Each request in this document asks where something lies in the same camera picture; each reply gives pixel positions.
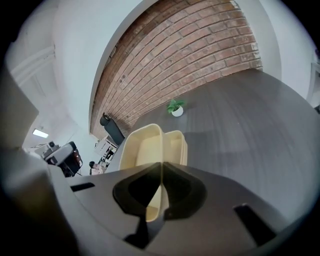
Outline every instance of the white pot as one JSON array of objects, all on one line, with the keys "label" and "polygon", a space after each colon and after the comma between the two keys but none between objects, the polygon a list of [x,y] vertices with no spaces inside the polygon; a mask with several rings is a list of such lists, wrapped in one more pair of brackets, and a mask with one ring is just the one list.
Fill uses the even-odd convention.
[{"label": "white pot", "polygon": [[172,115],[174,115],[175,117],[180,117],[184,112],[184,109],[182,108],[182,106],[180,106],[176,111],[172,111]]}]

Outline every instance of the brick wall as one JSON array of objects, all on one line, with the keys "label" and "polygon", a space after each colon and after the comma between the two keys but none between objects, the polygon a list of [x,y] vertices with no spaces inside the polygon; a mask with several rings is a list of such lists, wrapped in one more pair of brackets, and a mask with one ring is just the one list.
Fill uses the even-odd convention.
[{"label": "brick wall", "polygon": [[160,0],[127,29],[94,98],[90,131],[103,112],[127,135],[138,117],[205,83],[262,69],[244,14],[228,0]]}]

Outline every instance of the ceiling light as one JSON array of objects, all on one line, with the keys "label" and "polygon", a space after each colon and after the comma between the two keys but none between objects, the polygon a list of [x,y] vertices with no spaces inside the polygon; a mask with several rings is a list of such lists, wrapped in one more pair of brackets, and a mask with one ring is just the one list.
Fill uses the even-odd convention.
[{"label": "ceiling light", "polygon": [[37,135],[37,136],[40,136],[42,138],[47,138],[49,136],[49,134],[43,132],[43,131],[40,131],[38,129],[34,129],[33,133],[34,135]]}]

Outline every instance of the gray table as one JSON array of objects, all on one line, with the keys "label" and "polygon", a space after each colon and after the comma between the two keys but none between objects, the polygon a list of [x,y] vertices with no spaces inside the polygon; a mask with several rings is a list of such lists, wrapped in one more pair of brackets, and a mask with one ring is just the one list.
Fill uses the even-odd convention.
[{"label": "gray table", "polygon": [[[180,117],[161,105],[132,131],[158,124],[180,130],[188,166],[231,178],[278,209],[288,222],[305,214],[320,186],[320,116],[276,78],[251,69],[189,91]],[[108,172],[118,170],[125,142]]]}]

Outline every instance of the small green plant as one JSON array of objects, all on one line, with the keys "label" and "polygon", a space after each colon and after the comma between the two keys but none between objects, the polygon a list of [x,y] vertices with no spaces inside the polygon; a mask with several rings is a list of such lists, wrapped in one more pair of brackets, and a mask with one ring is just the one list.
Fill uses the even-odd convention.
[{"label": "small green plant", "polygon": [[166,105],[166,109],[168,110],[168,113],[170,114],[173,111],[178,110],[178,108],[180,108],[181,106],[184,106],[186,104],[186,102],[181,99],[181,100],[175,100],[172,99],[170,101],[170,104]]}]

